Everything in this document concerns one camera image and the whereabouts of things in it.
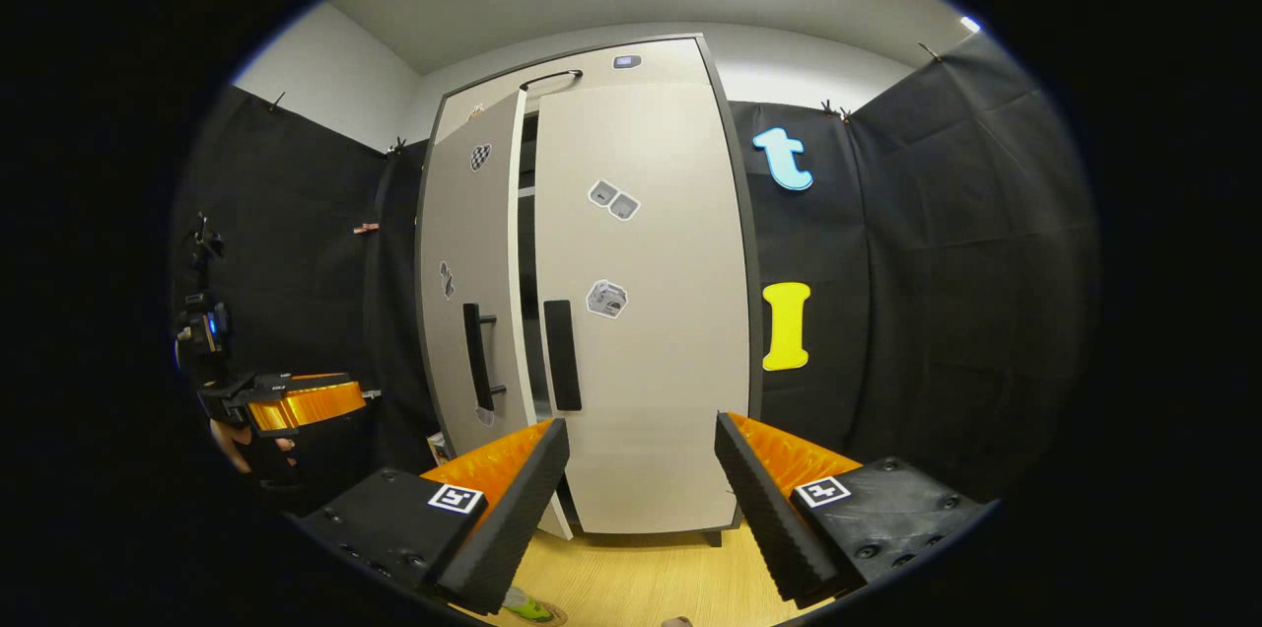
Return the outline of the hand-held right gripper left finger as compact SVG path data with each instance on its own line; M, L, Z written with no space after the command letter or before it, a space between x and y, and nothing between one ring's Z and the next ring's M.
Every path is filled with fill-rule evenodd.
M302 517L302 532L410 598L500 611L570 455L550 419L423 474L382 468Z

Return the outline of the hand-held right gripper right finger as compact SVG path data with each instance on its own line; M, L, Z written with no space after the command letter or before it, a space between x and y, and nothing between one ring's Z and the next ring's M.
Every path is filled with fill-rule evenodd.
M714 453L779 595L798 608L892 582L989 515L902 457L852 460L740 413L717 413Z

